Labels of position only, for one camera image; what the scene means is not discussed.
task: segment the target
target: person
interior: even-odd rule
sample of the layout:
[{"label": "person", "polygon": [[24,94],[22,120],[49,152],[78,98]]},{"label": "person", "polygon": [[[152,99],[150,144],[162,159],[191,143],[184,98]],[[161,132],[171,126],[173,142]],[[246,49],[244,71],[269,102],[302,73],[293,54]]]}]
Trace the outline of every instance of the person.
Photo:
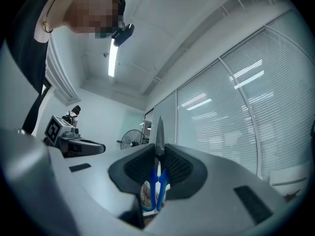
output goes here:
[{"label": "person", "polygon": [[[2,45],[2,53],[7,48],[14,63],[1,67],[0,72],[12,73],[12,67],[17,66],[35,90],[32,96],[22,92],[28,100],[23,99],[23,102],[28,102],[31,107],[20,114],[26,116],[22,129],[27,133],[32,133],[37,121],[48,41],[53,30],[66,26],[76,34],[95,33],[100,38],[108,37],[122,22],[125,5],[125,0],[26,0]],[[12,107],[20,104],[16,98],[13,100],[17,102],[6,101],[10,98],[10,90],[3,91],[8,93],[2,97],[1,103],[12,104]]]},{"label": "person", "polygon": [[71,124],[74,127],[77,127],[78,124],[78,115],[80,114],[81,108],[79,106],[75,106],[72,111],[69,111],[66,113],[66,115],[63,117],[65,121],[67,121],[69,124]]}]

